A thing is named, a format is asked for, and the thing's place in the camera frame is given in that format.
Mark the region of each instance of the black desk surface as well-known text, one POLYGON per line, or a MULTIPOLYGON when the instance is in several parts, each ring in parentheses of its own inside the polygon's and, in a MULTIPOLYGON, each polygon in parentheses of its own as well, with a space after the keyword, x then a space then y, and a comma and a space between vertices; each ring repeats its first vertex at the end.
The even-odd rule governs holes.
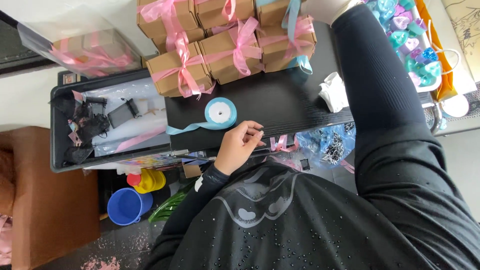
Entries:
MULTIPOLYGON (((353 121, 349 108, 330 113, 325 101, 318 96, 320 83, 332 72, 340 72, 330 28, 314 23, 317 36, 315 54, 310 60, 313 74, 300 68, 274 73, 259 73, 215 87, 211 95, 190 98, 165 98, 168 124, 183 129, 191 123, 205 122, 207 103, 216 97, 228 98, 237 108, 237 124, 253 120, 264 126, 264 140, 283 134, 353 121)), ((420 93, 422 103, 432 102, 429 93, 420 93)), ((170 136, 172 150, 190 152, 220 147, 225 130, 194 131, 170 136)))

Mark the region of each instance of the yellow container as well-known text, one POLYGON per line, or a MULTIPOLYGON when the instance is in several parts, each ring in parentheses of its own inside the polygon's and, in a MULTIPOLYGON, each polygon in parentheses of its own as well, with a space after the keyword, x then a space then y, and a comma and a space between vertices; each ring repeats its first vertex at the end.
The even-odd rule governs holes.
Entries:
POLYGON ((165 182, 161 171, 142 169, 142 174, 127 175, 127 183, 141 194, 159 190, 165 186, 165 182))

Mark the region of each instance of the red lid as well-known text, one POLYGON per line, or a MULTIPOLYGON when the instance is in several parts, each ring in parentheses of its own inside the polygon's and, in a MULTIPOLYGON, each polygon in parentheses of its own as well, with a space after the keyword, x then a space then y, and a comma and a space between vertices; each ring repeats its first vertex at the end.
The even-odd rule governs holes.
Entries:
POLYGON ((142 181, 142 176, 140 174, 129 174, 127 175, 127 183, 131 186, 139 185, 142 181))

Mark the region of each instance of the white cloth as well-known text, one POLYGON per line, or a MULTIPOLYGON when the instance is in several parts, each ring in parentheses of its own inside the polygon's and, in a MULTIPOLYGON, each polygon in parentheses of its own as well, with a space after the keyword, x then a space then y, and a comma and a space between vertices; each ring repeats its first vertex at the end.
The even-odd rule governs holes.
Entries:
POLYGON ((348 107, 345 85, 338 72, 333 72, 321 83, 322 90, 318 93, 328 105, 331 112, 339 112, 348 107))

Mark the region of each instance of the plastic bag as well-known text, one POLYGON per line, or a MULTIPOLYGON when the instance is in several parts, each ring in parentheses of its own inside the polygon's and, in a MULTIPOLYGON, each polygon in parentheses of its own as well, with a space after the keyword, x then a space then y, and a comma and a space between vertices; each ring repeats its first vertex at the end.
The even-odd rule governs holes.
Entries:
POLYGON ((141 68, 139 54, 85 5, 48 22, 21 22, 17 30, 22 45, 88 78, 141 68))
POLYGON ((298 132, 297 140, 309 162, 331 169, 340 166, 340 162, 355 148, 355 135, 355 125, 351 122, 298 132))
MULTIPOLYGON (((109 114, 125 103, 123 99, 133 99, 141 117, 131 118, 116 128, 110 127, 107 136, 96 136, 92 140, 95 156, 100 157, 115 153, 118 146, 133 137, 149 132, 162 125, 167 125, 165 98, 159 95, 152 78, 131 81, 115 86, 83 92, 85 99, 105 98, 108 102, 105 114, 109 114)), ((129 147, 121 152, 169 144, 170 137, 163 133, 129 147)))

